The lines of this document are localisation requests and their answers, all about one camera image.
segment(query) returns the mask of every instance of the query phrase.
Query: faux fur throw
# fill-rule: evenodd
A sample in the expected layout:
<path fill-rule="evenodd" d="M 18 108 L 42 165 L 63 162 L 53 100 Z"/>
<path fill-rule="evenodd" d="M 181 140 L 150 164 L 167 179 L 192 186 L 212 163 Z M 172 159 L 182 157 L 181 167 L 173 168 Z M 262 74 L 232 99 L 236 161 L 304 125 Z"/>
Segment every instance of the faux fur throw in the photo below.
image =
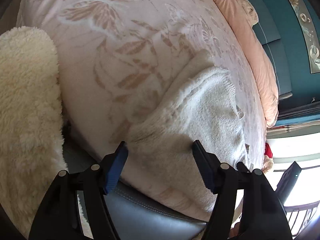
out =
<path fill-rule="evenodd" d="M 235 167 L 242 161 L 248 167 L 241 117 L 229 71 L 201 50 L 173 81 L 157 109 L 130 128 L 129 152 L 157 179 L 212 210 L 215 196 L 204 186 L 191 144 L 200 139 L 221 162 Z"/>
<path fill-rule="evenodd" d="M 52 180 L 67 169 L 57 77 L 57 51 L 44 31 L 21 27 L 0 36 L 0 203 L 26 238 Z"/>

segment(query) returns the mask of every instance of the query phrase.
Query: cream fluffy rug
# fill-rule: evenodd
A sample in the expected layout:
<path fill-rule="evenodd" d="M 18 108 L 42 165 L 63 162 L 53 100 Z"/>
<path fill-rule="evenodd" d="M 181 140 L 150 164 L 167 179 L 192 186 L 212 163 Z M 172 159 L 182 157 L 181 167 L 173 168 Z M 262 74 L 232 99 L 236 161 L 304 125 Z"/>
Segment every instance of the cream fluffy rug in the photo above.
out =
<path fill-rule="evenodd" d="M 57 77 L 56 47 L 44 31 L 0 36 L 0 202 L 25 237 L 52 180 L 67 169 Z"/>

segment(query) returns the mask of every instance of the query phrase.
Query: red cloth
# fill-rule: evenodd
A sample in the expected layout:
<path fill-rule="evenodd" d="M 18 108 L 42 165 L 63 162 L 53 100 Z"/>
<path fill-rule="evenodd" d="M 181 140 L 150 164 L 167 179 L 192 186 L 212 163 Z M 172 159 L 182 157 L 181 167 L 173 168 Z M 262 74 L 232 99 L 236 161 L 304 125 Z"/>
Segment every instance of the red cloth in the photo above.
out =
<path fill-rule="evenodd" d="M 264 150 L 264 155 L 267 155 L 269 158 L 272 158 L 272 156 L 273 156 L 272 151 L 271 151 L 268 143 L 266 143 L 266 149 Z"/>

